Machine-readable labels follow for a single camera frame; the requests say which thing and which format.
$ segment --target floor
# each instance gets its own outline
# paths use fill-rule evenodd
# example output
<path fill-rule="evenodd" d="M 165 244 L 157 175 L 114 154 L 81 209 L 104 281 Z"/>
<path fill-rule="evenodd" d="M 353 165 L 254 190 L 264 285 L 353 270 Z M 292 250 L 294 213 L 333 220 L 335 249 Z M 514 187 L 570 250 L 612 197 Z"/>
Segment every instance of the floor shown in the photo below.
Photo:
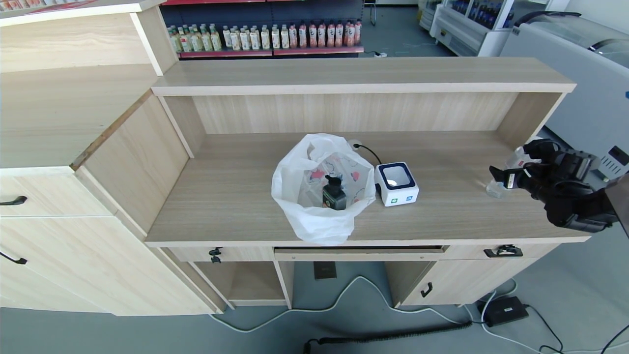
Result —
<path fill-rule="evenodd" d="M 391 56 L 451 55 L 434 46 L 417 27 L 411 8 L 379 8 L 377 31 L 365 24 L 366 50 Z M 586 243 L 565 244 L 516 276 L 515 292 L 535 306 L 565 343 L 566 350 L 600 349 L 629 323 L 629 239 L 620 226 L 600 232 Z M 390 294 L 382 263 L 338 263 L 338 278 L 315 281 L 312 263 L 296 267 L 294 306 L 321 309 L 357 275 L 338 306 L 325 314 L 293 312 L 250 334 L 237 333 L 209 316 L 114 317 L 17 309 L 0 309 L 0 352 L 10 354 L 136 354 L 136 353 L 301 353 L 303 343 L 323 336 L 356 336 L 399 329 L 429 328 L 447 324 L 430 312 L 398 314 L 390 311 Z M 511 282 L 499 291 L 508 291 Z M 455 306 L 436 306 L 453 320 L 466 321 L 467 313 Z M 241 307 L 221 319 L 241 328 L 256 326 L 283 307 Z M 472 309 L 478 318 L 478 312 Z M 530 317 L 492 329 L 495 333 L 538 348 L 557 343 L 541 320 Z M 629 333 L 618 342 L 629 340 Z M 433 334 L 366 345 L 314 345 L 322 353 L 466 353 L 525 354 L 532 351 L 486 334 L 480 325 L 461 331 Z M 629 353 L 629 346 L 607 354 Z"/>

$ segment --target black power adapter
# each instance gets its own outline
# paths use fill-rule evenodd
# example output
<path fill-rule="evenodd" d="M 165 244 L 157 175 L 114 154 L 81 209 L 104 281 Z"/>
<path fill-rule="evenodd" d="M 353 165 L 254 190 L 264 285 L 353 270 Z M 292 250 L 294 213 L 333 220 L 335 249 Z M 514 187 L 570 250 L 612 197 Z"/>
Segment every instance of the black power adapter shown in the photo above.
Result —
<path fill-rule="evenodd" d="M 485 303 L 478 305 L 478 311 L 482 313 Z M 485 310 L 485 316 L 481 319 L 488 327 L 498 326 L 519 319 L 527 318 L 528 312 L 517 297 L 505 297 L 489 303 Z"/>

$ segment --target white scanner box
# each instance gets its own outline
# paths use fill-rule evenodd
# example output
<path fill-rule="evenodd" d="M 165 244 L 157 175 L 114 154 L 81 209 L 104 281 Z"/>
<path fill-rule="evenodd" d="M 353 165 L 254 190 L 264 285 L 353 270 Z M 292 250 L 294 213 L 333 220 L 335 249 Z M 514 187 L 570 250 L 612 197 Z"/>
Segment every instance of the white scanner box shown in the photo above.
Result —
<path fill-rule="evenodd" d="M 374 179 L 385 207 L 415 203 L 420 194 L 406 163 L 380 164 L 376 166 Z"/>

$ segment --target plastic bag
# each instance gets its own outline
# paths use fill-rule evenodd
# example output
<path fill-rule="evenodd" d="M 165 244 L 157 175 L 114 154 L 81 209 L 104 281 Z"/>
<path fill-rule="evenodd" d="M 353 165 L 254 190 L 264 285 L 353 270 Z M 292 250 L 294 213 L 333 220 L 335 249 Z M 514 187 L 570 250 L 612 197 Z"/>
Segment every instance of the plastic bag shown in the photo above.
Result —
<path fill-rule="evenodd" d="M 345 210 L 323 207 L 326 174 L 342 180 Z M 354 217 L 376 199 L 374 167 L 344 138 L 308 134 L 277 165 L 271 195 L 297 237 L 317 244 L 341 244 L 354 229 Z"/>

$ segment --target counter top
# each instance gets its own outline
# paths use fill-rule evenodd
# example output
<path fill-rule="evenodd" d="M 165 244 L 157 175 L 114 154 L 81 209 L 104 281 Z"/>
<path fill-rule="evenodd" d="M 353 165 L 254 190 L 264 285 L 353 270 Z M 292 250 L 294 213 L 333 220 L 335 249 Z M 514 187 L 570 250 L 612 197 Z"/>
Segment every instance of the counter top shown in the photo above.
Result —
<path fill-rule="evenodd" d="M 155 78 L 150 64 L 0 74 L 0 167 L 69 166 Z"/>
<path fill-rule="evenodd" d="M 172 189 L 145 242 L 159 247 L 311 246 L 298 239 L 271 198 L 277 163 L 304 134 L 207 135 Z M 553 226 L 524 190 L 487 196 L 489 165 L 511 149 L 494 132 L 346 133 L 386 162 L 406 161 L 418 201 L 377 200 L 343 246 L 583 242 L 589 234 Z M 359 151 L 376 163 L 367 151 Z"/>
<path fill-rule="evenodd" d="M 251 94 L 572 92 L 570 79 L 534 58 L 339 58 L 184 61 L 157 96 Z"/>
<path fill-rule="evenodd" d="M 67 3 L 42 8 L 7 11 L 0 13 L 0 27 L 99 14 L 136 13 L 150 9 L 164 1 L 165 0 L 95 0 L 86 1 L 85 3 Z"/>

